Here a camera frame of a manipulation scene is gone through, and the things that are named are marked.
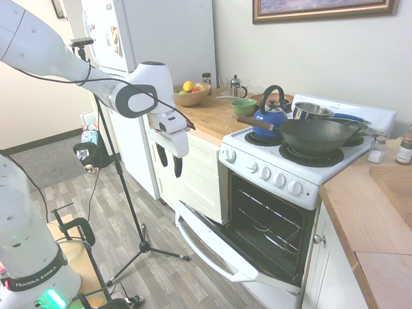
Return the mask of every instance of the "refrigerator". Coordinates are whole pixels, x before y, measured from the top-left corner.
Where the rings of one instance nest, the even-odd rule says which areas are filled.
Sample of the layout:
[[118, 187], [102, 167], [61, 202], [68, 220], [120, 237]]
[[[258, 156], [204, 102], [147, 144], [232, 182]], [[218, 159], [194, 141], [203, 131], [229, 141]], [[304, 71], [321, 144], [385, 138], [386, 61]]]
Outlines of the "refrigerator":
[[[126, 76], [140, 62], [160, 61], [173, 86], [201, 82], [202, 73], [210, 72], [216, 87], [212, 0], [82, 0], [82, 7], [100, 70]], [[143, 118], [112, 113], [111, 119], [126, 170], [159, 199]]]

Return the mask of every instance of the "stove knob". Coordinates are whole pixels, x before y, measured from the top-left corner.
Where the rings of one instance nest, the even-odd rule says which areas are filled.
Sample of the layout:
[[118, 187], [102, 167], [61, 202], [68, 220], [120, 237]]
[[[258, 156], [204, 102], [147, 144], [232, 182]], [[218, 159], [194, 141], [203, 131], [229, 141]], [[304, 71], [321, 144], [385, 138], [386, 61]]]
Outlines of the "stove knob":
[[226, 149], [226, 161], [233, 163], [236, 160], [236, 153], [234, 150]]
[[273, 185], [278, 188], [282, 188], [286, 183], [286, 178], [281, 173], [275, 173], [273, 176]]
[[262, 168], [259, 172], [259, 178], [263, 179], [263, 180], [268, 180], [270, 177], [270, 169], [265, 166], [264, 168]]
[[250, 161], [250, 162], [246, 165], [246, 168], [247, 168], [248, 172], [254, 173], [254, 172], [256, 172], [257, 169], [258, 169], [258, 165], [256, 164], [255, 161]]
[[294, 180], [289, 183], [288, 192], [293, 196], [297, 196], [300, 192], [302, 192], [302, 185]]

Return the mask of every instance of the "lemon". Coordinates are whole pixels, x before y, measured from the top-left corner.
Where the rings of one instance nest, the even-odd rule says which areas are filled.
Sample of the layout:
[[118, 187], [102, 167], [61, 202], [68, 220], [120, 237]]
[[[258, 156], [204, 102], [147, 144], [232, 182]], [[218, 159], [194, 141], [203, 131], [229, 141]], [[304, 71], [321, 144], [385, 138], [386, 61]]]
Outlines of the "lemon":
[[183, 90], [186, 92], [190, 92], [190, 90], [192, 90], [193, 88], [194, 88], [194, 82], [192, 82], [191, 80], [188, 80], [187, 82], [183, 84]]
[[205, 88], [204, 85], [199, 85], [199, 86], [196, 86], [195, 89], [198, 89], [199, 91], [203, 91], [203, 90], [205, 90], [206, 88]]

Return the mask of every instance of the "oven handle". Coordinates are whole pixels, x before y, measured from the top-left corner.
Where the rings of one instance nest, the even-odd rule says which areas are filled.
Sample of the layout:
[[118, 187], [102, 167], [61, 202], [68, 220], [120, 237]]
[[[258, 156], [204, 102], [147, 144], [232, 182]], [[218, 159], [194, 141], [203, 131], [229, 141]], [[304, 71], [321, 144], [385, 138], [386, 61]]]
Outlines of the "oven handle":
[[215, 271], [217, 271], [219, 274], [221, 274], [223, 277], [227, 278], [228, 280], [232, 281], [232, 282], [251, 282], [253, 280], [251, 280], [251, 278], [245, 276], [243, 273], [241, 272], [236, 272], [235, 274], [231, 274], [230, 272], [227, 272], [226, 270], [222, 269], [221, 267], [219, 267], [218, 265], [216, 265], [211, 259], [209, 259], [199, 248], [198, 246], [196, 246], [193, 242], [193, 240], [190, 238], [190, 236], [187, 234], [182, 221], [181, 221], [182, 217], [179, 216], [179, 220], [178, 223], [176, 224], [176, 226], [178, 227], [179, 231], [182, 233], [183, 238], [185, 238], [186, 242], [189, 244], [189, 246], [191, 246], [191, 248], [193, 249], [193, 251], [195, 251], [195, 253], [197, 253], [197, 255], [204, 260], [204, 262], [206, 264], [208, 264], [210, 267], [212, 267], [213, 269], [215, 269]]

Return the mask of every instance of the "burner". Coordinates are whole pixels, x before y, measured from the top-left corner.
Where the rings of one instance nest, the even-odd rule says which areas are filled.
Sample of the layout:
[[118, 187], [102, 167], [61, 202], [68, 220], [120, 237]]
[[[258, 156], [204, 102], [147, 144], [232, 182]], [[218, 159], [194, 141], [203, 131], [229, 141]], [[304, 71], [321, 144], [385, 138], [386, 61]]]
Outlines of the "burner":
[[329, 167], [339, 163], [344, 158], [343, 152], [340, 149], [328, 155], [310, 156], [295, 151], [286, 143], [282, 144], [279, 152], [283, 158], [308, 167]]
[[343, 144], [342, 147], [355, 147], [363, 144], [363, 137], [357, 139], [357, 140], [349, 140], [345, 144]]
[[282, 138], [279, 138], [277, 140], [267, 140], [266, 138], [257, 137], [255, 133], [253, 132], [247, 133], [245, 135], [245, 140], [251, 144], [254, 144], [257, 146], [265, 146], [265, 147], [279, 146], [283, 142]]

